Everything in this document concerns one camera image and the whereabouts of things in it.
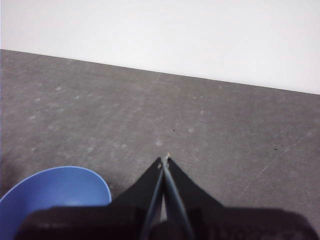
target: white wall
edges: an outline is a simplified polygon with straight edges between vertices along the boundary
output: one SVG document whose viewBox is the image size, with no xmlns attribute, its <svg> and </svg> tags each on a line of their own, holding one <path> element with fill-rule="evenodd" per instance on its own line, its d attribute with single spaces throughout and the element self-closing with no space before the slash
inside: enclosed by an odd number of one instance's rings
<svg viewBox="0 0 320 240">
<path fill-rule="evenodd" d="M 1 0 L 1 48 L 320 94 L 320 1 Z"/>
</svg>

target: gray carpet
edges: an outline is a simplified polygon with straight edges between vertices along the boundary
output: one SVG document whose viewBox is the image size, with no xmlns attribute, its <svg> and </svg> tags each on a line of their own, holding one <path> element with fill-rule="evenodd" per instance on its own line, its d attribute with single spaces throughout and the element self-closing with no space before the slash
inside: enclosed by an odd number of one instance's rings
<svg viewBox="0 0 320 240">
<path fill-rule="evenodd" d="M 223 204 L 297 211 L 320 232 L 320 95 L 8 50 L 1 68 L 1 195 L 76 165 L 115 198 L 171 152 Z"/>
</svg>

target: blue plastic bowl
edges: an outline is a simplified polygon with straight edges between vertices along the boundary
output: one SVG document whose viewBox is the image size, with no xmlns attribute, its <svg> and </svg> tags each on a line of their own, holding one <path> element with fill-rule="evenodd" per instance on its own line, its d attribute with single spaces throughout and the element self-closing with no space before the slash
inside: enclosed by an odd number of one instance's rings
<svg viewBox="0 0 320 240">
<path fill-rule="evenodd" d="M 111 202 L 108 185 L 94 171 L 59 166 L 27 177 L 0 200 L 0 240 L 13 240 L 33 211 L 54 206 L 103 206 Z"/>
</svg>

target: black plastic part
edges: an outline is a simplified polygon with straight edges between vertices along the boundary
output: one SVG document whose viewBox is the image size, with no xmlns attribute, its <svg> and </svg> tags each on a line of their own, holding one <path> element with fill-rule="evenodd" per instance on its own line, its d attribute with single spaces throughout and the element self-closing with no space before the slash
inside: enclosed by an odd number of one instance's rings
<svg viewBox="0 0 320 240">
<path fill-rule="evenodd" d="M 54 207 L 34 212 L 22 223 L 16 239 L 188 239 L 186 226 L 180 221 L 184 211 L 197 240 L 318 240 L 303 216 L 280 209 L 224 207 L 172 159 L 167 164 L 171 182 L 165 180 L 158 158 L 108 206 Z M 169 221 L 153 225 L 159 222 L 163 193 Z M 177 210 L 178 197 L 182 204 Z"/>
</svg>

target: blue bowl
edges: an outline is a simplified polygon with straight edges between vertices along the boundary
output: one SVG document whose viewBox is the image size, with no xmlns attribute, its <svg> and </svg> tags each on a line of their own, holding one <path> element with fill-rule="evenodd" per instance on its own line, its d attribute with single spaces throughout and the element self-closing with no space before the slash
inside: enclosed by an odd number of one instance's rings
<svg viewBox="0 0 320 240">
<path fill-rule="evenodd" d="M 27 177 L 0 200 L 0 240 L 13 240 L 31 212 L 54 206 L 104 206 L 111 202 L 108 185 L 94 171 L 59 166 Z"/>
</svg>

